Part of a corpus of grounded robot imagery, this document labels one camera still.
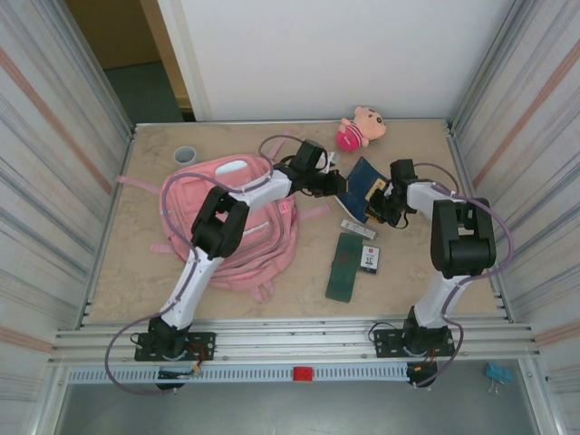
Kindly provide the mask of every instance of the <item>plush toy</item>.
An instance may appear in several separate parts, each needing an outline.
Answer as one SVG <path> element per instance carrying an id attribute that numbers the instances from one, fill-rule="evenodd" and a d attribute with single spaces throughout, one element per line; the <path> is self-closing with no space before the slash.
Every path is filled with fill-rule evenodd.
<path id="1" fill-rule="evenodd" d="M 341 119 L 341 126 L 336 133 L 336 145 L 343 150 L 354 151 L 361 145 L 369 146 L 369 140 L 379 139 L 387 127 L 381 115 L 370 107 L 357 107 L 354 110 L 354 121 Z"/>

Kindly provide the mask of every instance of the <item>green cloth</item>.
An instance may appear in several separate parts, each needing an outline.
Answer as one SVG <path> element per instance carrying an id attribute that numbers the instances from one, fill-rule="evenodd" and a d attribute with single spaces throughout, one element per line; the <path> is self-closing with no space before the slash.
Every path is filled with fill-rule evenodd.
<path id="1" fill-rule="evenodd" d="M 339 302 L 351 302 L 354 278 L 361 264 L 363 238 L 355 234 L 342 233 L 334 254 L 326 297 Z"/>

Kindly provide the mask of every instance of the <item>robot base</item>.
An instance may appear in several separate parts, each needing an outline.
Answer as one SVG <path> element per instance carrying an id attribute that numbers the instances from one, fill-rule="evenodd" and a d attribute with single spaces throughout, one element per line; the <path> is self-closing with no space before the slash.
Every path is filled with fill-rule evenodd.
<path id="1" fill-rule="evenodd" d="M 166 358 L 158 353 L 150 333 L 140 333 L 135 349 L 135 361 L 211 361 L 214 359 L 216 335 L 214 333 L 187 333 L 187 343 L 194 343 L 194 353 L 184 351 L 175 359 Z"/>
<path id="2" fill-rule="evenodd" d="M 177 330 L 160 317 L 150 320 L 146 333 L 138 333 L 135 361 L 210 361 L 214 359 L 216 335 Z"/>
<path id="3" fill-rule="evenodd" d="M 453 335 L 447 326 L 430 329 L 419 326 L 414 306 L 402 329 L 374 331 L 377 358 L 451 356 L 455 352 Z"/>

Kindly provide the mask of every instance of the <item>white panel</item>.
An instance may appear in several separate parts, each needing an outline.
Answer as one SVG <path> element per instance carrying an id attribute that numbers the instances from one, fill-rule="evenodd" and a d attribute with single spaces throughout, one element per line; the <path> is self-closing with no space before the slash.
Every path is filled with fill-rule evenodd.
<path id="1" fill-rule="evenodd" d="M 450 116 L 511 3 L 159 0 L 200 121 Z"/>

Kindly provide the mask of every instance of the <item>blue book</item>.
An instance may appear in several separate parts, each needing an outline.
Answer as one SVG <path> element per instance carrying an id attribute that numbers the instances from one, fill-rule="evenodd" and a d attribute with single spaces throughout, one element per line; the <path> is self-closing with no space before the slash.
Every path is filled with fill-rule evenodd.
<path id="1" fill-rule="evenodd" d="M 336 200 L 351 218 L 365 224 L 368 218 L 364 210 L 372 193 L 376 189 L 385 190 L 388 179 L 373 168 L 369 160 L 360 157 L 346 181 L 348 191 L 336 195 Z"/>

